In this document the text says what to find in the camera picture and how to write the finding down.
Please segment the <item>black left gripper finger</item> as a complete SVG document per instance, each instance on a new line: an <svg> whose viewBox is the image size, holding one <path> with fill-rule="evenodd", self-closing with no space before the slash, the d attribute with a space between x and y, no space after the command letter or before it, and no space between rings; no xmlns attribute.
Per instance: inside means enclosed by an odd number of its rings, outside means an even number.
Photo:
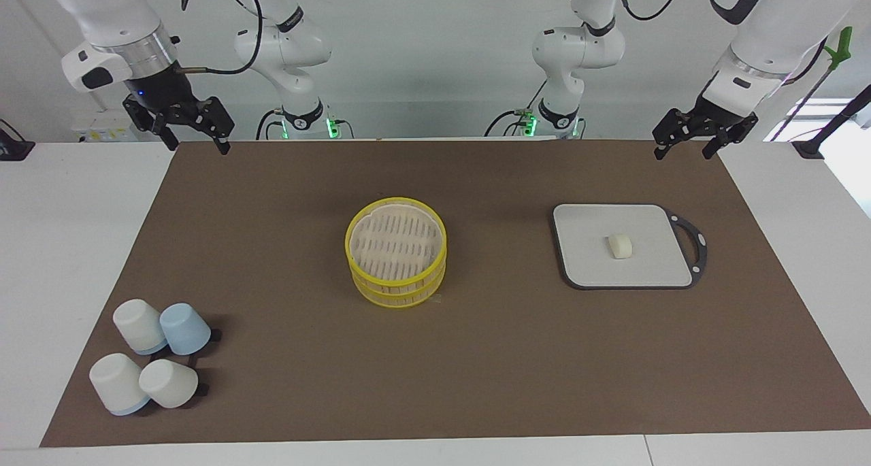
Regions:
<svg viewBox="0 0 871 466"><path fill-rule="evenodd" d="M744 129L721 129L714 137L710 138L708 143L702 149L704 159L712 159L719 150L730 146L730 144L739 144L746 137Z"/></svg>
<svg viewBox="0 0 871 466"><path fill-rule="evenodd" d="M673 146L687 140L685 125L682 112L666 112L665 116L660 119L651 131L657 144L656 150L654 150L657 161L663 160Z"/></svg>

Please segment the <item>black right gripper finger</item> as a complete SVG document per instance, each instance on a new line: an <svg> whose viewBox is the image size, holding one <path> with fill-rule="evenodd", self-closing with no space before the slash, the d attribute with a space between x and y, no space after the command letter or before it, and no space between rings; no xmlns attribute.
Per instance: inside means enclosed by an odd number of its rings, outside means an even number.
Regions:
<svg viewBox="0 0 871 466"><path fill-rule="evenodd" d="M231 149L229 136L235 127L235 122L228 112L206 112L206 134L212 138L221 155L227 155Z"/></svg>
<svg viewBox="0 0 871 466"><path fill-rule="evenodd" d="M175 152L178 149L177 137L167 125L166 116L163 113L154 116L154 134L161 138L162 143L170 152Z"/></svg>

